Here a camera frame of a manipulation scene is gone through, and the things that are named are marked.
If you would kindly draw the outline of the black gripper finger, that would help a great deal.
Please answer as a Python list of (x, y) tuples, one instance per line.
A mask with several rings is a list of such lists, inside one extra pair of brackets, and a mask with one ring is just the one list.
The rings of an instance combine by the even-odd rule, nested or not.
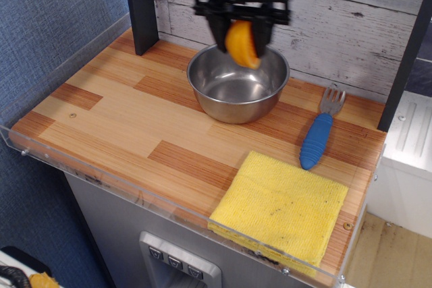
[(264, 16), (257, 16), (252, 20), (252, 37), (258, 57), (265, 54), (267, 45), (271, 42), (273, 20)]
[(210, 13), (209, 15), (207, 15), (209, 28), (216, 42), (217, 48), (223, 53), (227, 52), (225, 39), (227, 36), (227, 32), (232, 25), (233, 19), (234, 17), (231, 13)]

